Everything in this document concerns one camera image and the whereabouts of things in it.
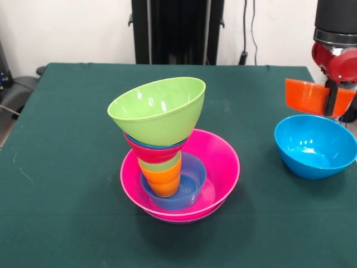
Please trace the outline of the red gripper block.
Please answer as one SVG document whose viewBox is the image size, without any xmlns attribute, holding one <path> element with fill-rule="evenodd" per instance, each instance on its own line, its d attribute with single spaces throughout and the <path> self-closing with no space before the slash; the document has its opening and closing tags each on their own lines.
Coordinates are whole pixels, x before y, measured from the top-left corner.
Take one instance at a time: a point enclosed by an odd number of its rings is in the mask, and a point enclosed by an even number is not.
<svg viewBox="0 0 357 268">
<path fill-rule="evenodd" d="M 331 117 L 337 99 L 337 84 L 356 83 L 356 48 L 332 48 L 316 42 L 312 47 L 312 58 L 330 78 L 325 83 L 329 93 L 325 100 L 324 116 Z"/>
</svg>

